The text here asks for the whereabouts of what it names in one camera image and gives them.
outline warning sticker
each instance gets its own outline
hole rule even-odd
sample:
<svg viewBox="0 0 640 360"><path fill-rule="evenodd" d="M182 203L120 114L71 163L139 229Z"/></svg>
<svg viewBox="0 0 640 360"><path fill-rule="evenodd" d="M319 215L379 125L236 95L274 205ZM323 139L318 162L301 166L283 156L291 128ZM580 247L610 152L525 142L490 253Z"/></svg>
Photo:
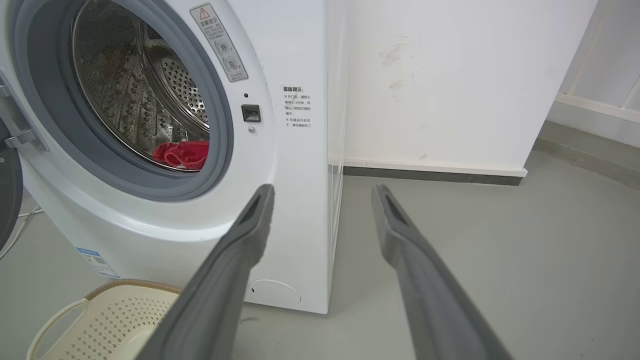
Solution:
<svg viewBox="0 0 640 360"><path fill-rule="evenodd" d="M287 127L308 129L311 127L311 95L302 86L282 85L284 119Z"/></svg>
<svg viewBox="0 0 640 360"><path fill-rule="evenodd" d="M118 274L113 271L113 269L109 266L109 264L107 264L104 258L100 256L100 254L98 254L97 251L82 249L79 247L76 247L76 249L80 252L80 254L84 256L87 261L89 261L89 264L91 264L91 266L93 266L95 271L97 271L99 274L108 277L114 277L116 279L120 278L120 276L118 276Z"/></svg>
<svg viewBox="0 0 640 360"><path fill-rule="evenodd" d="M248 79L242 60L236 51L229 34L220 22L220 19L213 11L211 4L198 6L191 9L191 16L196 20L200 30L207 37L213 51L216 53L218 60L225 68L227 77L232 83Z"/></svg>

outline perforated basket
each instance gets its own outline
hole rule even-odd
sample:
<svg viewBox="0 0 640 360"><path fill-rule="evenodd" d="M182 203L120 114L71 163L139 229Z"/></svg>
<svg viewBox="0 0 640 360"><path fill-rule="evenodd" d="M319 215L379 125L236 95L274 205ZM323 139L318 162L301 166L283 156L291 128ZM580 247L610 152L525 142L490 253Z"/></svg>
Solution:
<svg viewBox="0 0 640 360"><path fill-rule="evenodd" d="M161 282L109 282L49 319L27 360L134 359L181 290Z"/></svg>

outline front-loading washing machine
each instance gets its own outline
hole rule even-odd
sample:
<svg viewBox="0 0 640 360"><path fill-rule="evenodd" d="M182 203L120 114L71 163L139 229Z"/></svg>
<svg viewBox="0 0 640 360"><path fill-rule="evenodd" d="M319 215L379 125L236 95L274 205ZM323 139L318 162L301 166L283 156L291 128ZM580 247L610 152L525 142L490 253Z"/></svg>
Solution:
<svg viewBox="0 0 640 360"><path fill-rule="evenodd" d="M327 312L344 2L1 4L2 147L17 149L24 186L86 271L183 286L271 183L271 234L245 300Z"/></svg>

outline gray baseboard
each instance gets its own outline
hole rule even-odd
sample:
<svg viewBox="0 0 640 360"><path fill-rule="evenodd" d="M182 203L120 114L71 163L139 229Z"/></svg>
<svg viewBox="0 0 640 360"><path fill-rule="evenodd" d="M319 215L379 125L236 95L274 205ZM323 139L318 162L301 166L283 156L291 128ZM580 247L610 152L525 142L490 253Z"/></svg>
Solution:
<svg viewBox="0 0 640 360"><path fill-rule="evenodd" d="M344 167L345 176L390 177L392 179L448 181L450 183L494 184L518 186L521 177L458 174L455 172L434 172L415 170L396 170L391 168Z"/></svg>
<svg viewBox="0 0 640 360"><path fill-rule="evenodd" d="M546 121L533 151L640 190L640 149Z"/></svg>

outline red towel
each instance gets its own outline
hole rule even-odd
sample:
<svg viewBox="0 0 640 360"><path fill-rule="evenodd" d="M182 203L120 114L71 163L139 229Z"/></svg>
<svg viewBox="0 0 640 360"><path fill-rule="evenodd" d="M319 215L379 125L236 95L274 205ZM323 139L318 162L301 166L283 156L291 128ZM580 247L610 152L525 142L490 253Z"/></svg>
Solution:
<svg viewBox="0 0 640 360"><path fill-rule="evenodd" d="M154 151L154 159L175 168L200 170L207 161L208 153L208 141L166 142Z"/></svg>

